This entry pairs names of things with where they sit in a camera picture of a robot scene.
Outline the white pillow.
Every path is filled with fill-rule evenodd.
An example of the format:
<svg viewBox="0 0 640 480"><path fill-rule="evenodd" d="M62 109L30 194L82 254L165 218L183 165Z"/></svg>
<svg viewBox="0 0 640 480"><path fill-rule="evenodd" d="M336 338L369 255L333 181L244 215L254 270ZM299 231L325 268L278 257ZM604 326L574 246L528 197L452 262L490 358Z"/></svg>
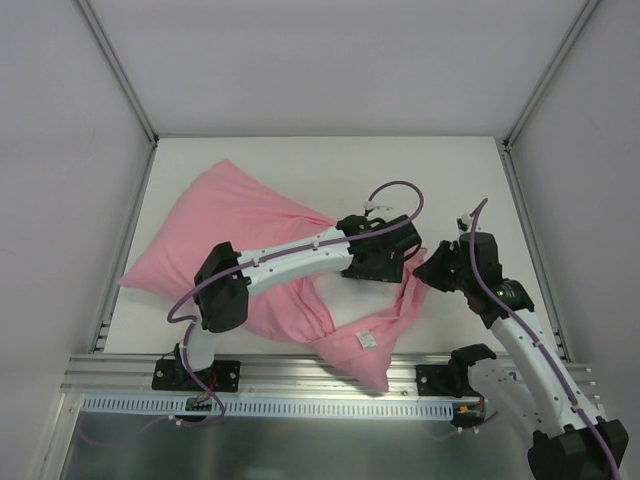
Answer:
<svg viewBox="0 0 640 480"><path fill-rule="evenodd" d="M336 328L389 309L400 292L400 284L344 278L324 274L314 280L314 288L327 308Z"/></svg>

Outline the pink pillowcase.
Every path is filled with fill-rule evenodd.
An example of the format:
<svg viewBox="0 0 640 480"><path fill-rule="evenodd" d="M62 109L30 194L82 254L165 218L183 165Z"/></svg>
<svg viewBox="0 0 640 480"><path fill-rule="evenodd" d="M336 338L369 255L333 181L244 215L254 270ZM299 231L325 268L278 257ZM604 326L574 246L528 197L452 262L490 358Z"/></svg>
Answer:
<svg viewBox="0 0 640 480"><path fill-rule="evenodd" d="M368 204L333 220L224 160L179 197L120 285L172 301L168 322L187 326L177 372L197 384L224 335L246 328L385 393L426 298L412 274L424 254L412 216L387 220Z"/></svg>

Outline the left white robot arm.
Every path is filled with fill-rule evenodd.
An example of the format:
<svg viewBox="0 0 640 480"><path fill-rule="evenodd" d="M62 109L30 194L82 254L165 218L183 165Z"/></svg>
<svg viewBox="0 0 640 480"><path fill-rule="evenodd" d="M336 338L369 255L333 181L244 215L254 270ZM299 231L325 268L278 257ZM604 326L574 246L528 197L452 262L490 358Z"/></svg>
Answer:
<svg viewBox="0 0 640 480"><path fill-rule="evenodd" d="M167 314L171 324L189 324L175 348L174 378L188 390L206 384L222 335L247 321L251 298L324 273L398 283L405 262L421 245L407 215L390 221L350 215L319 233L275 247L237 251L229 242L215 246L194 286Z"/></svg>

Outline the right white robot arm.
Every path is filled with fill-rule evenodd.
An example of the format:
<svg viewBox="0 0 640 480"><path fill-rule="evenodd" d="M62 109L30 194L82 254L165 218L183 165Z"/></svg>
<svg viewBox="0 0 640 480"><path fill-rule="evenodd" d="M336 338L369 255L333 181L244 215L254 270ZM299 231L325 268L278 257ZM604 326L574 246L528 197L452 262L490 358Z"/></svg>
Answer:
<svg viewBox="0 0 640 480"><path fill-rule="evenodd" d="M493 235L443 241L413 275L435 290L462 293L516 367L509 373L487 345L473 344L452 351L444 366L417 368L419 387L488 400L529 439L527 461L537 479L619 478L626 429L604 418L544 340L530 296L502 274Z"/></svg>

